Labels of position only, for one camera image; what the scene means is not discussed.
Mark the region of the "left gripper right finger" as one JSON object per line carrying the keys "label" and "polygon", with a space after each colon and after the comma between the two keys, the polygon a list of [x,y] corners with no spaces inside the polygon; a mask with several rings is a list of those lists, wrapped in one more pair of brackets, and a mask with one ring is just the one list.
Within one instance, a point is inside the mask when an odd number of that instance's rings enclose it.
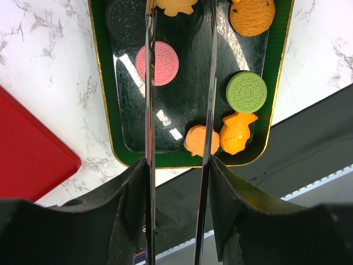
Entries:
{"label": "left gripper right finger", "polygon": [[217,157],[210,164],[210,205],[223,264],[351,264],[352,205],[311,208],[267,194]]}

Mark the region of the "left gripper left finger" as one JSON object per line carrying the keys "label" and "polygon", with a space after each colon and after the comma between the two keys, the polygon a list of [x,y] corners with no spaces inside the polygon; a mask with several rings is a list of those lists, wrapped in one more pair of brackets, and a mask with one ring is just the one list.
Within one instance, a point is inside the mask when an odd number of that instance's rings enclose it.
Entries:
{"label": "left gripper left finger", "polygon": [[2,264],[132,264],[145,214],[146,160],[61,206],[1,200]]}

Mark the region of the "pink sandwich cookie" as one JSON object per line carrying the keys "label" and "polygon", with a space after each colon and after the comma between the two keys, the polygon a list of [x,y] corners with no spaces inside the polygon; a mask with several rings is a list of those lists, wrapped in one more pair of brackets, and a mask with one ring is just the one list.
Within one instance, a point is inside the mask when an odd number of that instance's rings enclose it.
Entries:
{"label": "pink sandwich cookie", "polygon": [[[155,86],[164,86],[176,77],[179,69],[179,59],[175,50],[163,41],[156,41],[154,48],[154,84]],[[139,49],[135,59],[135,68],[143,81],[146,74],[145,55],[146,47],[143,46]]]}

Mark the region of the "black sandwich cookie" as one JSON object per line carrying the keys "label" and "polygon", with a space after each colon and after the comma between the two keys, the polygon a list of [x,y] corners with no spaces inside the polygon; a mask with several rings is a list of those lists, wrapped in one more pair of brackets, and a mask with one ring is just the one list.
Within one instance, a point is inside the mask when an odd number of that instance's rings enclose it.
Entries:
{"label": "black sandwich cookie", "polygon": [[110,37],[119,44],[128,47],[145,43],[146,1],[113,0],[105,10],[105,24]]}

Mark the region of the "metal tweezers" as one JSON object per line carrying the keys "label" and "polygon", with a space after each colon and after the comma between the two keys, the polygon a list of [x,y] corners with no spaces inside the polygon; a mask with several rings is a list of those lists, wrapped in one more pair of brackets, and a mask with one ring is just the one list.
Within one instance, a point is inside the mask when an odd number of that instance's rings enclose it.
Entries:
{"label": "metal tweezers", "polygon": [[[208,196],[208,182],[210,176],[211,146],[213,134],[213,121],[217,88],[217,2],[211,1],[211,29],[212,29],[212,56],[210,68],[210,82],[207,102],[207,119],[204,143],[204,156],[202,160],[202,176],[199,209],[197,212],[194,264],[202,263],[204,246],[206,205]],[[146,2],[146,39],[145,39],[145,157],[149,171],[146,184],[146,247],[147,264],[156,263],[156,153],[155,153],[155,43],[157,11],[153,1]]]}

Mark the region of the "orange star cookie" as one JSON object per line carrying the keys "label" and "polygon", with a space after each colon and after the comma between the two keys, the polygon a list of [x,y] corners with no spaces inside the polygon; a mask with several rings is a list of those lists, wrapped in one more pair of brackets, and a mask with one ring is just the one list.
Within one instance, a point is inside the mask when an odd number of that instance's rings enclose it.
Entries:
{"label": "orange star cookie", "polygon": [[194,12],[193,5],[198,0],[157,0],[157,6],[163,9],[166,16],[174,17],[178,13],[190,15]]}

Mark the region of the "red box lid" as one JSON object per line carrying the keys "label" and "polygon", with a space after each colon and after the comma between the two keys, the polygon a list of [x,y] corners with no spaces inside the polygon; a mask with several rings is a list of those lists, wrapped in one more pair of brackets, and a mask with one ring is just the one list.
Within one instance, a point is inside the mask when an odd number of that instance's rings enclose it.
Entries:
{"label": "red box lid", "polygon": [[1,198],[35,202],[73,176],[81,159],[1,89]]}

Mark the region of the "orange fish cookie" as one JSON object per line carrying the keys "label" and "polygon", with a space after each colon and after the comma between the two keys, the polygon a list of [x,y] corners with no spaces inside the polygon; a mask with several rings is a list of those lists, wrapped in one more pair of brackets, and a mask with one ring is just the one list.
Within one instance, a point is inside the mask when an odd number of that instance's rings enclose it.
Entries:
{"label": "orange fish cookie", "polygon": [[219,133],[222,150],[231,155],[243,151],[250,139],[249,125],[257,119],[253,113],[234,113],[224,117],[223,127]]}

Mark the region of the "orange flower cookie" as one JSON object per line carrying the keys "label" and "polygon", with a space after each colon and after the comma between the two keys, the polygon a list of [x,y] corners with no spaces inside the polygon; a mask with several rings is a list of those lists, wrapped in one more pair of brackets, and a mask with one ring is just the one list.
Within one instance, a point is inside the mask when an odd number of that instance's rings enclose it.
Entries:
{"label": "orange flower cookie", "polygon": [[[206,126],[195,125],[187,133],[184,140],[184,147],[192,156],[204,155],[204,144],[206,136]],[[220,148],[220,137],[215,131],[212,132],[211,154],[214,155]]]}

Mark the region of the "green sandwich cookie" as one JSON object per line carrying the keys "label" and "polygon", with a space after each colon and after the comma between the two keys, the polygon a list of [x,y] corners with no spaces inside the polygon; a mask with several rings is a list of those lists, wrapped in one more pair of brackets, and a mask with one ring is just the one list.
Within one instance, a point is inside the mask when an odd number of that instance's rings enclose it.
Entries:
{"label": "green sandwich cookie", "polygon": [[235,74],[226,87],[226,99],[237,113],[255,113],[265,103],[268,89],[256,73],[242,71]]}

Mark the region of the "black green cookie tray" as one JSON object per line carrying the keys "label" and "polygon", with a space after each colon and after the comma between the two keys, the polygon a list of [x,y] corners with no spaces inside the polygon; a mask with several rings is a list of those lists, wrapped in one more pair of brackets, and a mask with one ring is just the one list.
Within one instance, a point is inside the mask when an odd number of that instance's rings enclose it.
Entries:
{"label": "black green cookie tray", "polygon": [[[145,84],[135,68],[144,45],[128,47],[114,41],[105,24],[109,1],[89,1],[93,38],[115,158],[125,166],[145,154]],[[263,78],[268,96],[250,125],[250,139],[243,151],[217,157],[227,166],[245,166],[265,151],[284,60],[284,50],[294,6],[293,1],[275,1],[270,29],[255,37],[238,35],[228,19],[230,1],[217,2],[217,88],[213,127],[220,131],[223,118],[233,114],[226,100],[229,80],[238,72],[251,71]],[[202,159],[184,147],[188,130],[206,122],[211,68],[211,3],[198,1],[191,15],[166,16],[157,12],[156,40],[169,44],[179,59],[176,77],[156,87],[157,168],[200,167]]]}

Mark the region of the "orange chocolate chip cookie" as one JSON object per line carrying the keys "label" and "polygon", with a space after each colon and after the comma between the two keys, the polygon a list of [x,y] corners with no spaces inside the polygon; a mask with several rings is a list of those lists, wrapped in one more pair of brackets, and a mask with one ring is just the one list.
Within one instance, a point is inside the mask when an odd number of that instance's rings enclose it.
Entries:
{"label": "orange chocolate chip cookie", "polygon": [[233,30],[245,37],[257,36],[267,31],[274,17],[274,1],[232,1],[229,10],[229,22]]}

